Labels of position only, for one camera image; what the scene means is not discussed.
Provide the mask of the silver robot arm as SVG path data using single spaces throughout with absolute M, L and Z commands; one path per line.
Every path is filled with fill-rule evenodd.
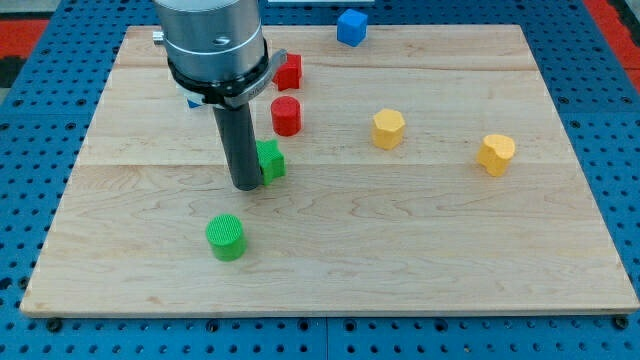
M 230 81 L 266 57 L 256 0 L 155 0 L 170 63 L 200 82 Z

